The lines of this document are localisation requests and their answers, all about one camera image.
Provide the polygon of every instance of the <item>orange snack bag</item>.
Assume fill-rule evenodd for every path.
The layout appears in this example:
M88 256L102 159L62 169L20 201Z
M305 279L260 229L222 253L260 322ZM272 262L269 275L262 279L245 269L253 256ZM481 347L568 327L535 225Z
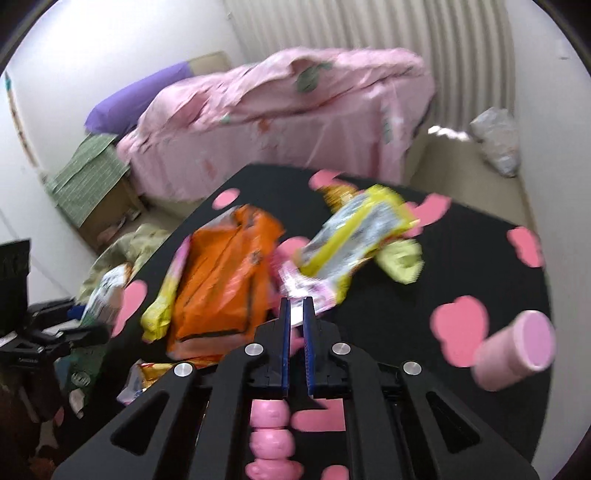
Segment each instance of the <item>orange snack bag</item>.
M269 255L283 227L243 205L191 236L174 305L168 355L223 355L249 342L268 310Z

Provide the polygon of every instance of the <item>black monitor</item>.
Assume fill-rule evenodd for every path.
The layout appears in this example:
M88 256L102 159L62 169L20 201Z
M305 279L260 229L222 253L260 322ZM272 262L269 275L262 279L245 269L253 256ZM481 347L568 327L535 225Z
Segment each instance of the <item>black monitor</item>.
M30 240L0 245L0 338L27 319Z

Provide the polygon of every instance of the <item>white plastic bag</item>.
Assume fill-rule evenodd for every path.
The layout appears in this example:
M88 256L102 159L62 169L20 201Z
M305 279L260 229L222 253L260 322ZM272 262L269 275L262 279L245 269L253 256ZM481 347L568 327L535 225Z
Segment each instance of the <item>white plastic bag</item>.
M521 165L517 123L506 109L489 108L470 124L488 163L504 177L515 177Z

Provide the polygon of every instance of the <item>white wall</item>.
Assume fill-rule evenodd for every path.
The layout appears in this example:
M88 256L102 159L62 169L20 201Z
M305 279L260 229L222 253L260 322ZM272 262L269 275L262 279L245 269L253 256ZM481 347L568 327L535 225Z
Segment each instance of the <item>white wall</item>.
M222 0L59 0L29 32L8 72L40 164L59 170L84 139L90 110L183 60L244 56Z
M515 43L522 178L538 225L558 335L534 466L551 479L591 422L591 78L532 0L506 0ZM567 55L568 60L560 60Z
M4 76L0 77L4 85ZM27 162L0 92L0 243L31 238L29 302L75 296L95 256L60 216Z

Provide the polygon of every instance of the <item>purple pillow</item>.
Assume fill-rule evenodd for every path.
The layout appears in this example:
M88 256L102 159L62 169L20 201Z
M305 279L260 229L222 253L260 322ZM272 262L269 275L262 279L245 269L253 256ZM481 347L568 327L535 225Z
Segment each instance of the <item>purple pillow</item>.
M126 135L163 88L193 76L186 61L160 70L103 100L92 109L84 125L94 134Z

